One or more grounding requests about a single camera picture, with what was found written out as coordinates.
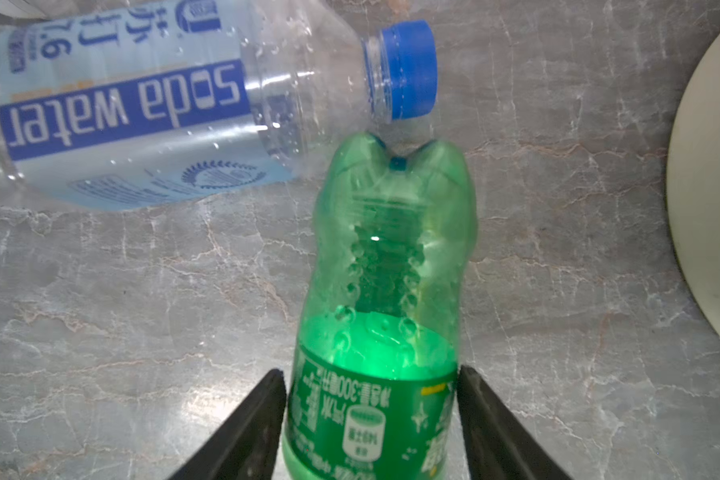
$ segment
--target gray marble surface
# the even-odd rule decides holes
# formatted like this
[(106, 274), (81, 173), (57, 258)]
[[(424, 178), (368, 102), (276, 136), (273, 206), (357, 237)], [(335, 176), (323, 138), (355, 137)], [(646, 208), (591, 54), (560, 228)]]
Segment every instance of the gray marble surface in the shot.
[[(576, 480), (720, 479), (720, 339), (663, 174), (709, 0), (332, 0), (425, 18), (441, 87), (385, 129), (467, 152), (480, 238), (462, 349)], [(0, 207), (0, 480), (169, 475), (289, 371), (319, 179), (125, 214)], [(458, 421), (448, 478), (466, 478)], [(277, 478), (287, 478), (278, 466)]]

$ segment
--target soda water bottle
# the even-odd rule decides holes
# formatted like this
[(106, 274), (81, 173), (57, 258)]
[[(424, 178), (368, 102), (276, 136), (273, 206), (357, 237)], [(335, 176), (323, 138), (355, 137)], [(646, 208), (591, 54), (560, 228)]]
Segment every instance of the soda water bottle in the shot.
[(314, 214), (318, 257), (298, 332), (283, 451), (297, 480), (443, 471), (461, 278), (477, 216), (461, 152), (340, 147)]
[(426, 22), (362, 40), (322, 0), (0, 26), (0, 203), (127, 210), (309, 175), (436, 91)]

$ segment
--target green liquid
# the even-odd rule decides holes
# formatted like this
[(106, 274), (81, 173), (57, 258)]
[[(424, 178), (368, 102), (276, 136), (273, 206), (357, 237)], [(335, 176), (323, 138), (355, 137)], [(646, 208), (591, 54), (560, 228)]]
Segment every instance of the green liquid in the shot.
[[(378, 312), (340, 307), (334, 313), (305, 319), (298, 340), (303, 349), (333, 365), (381, 379), (420, 382), (458, 367), (456, 350), (442, 336), (410, 319)], [(282, 451), (292, 478), (322, 480), (301, 463), (286, 435)]]

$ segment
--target bottle cap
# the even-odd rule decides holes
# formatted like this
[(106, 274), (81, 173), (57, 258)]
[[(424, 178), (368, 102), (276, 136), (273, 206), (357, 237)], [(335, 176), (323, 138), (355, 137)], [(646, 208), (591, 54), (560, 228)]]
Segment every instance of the bottle cap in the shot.
[(392, 120), (421, 117), (438, 95), (438, 56), (434, 35), (424, 20), (402, 22), (382, 30), (389, 62)]

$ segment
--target beige round object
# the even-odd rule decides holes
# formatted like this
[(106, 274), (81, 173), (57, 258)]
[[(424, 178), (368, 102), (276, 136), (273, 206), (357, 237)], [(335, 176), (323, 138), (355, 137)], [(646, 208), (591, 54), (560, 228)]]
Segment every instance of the beige round object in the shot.
[(720, 334), (720, 36), (682, 96), (669, 157), (672, 240), (696, 301)]

